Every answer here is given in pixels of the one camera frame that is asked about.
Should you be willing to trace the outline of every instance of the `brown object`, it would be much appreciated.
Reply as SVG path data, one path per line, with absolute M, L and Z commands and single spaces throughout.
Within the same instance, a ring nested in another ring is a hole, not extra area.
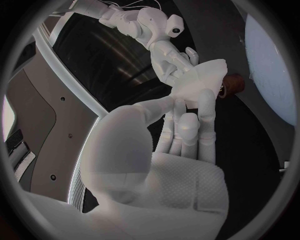
M 240 93 L 245 89 L 245 81 L 243 77 L 238 74 L 227 75 L 223 78 L 222 88 L 218 96 L 224 99 L 228 96 Z

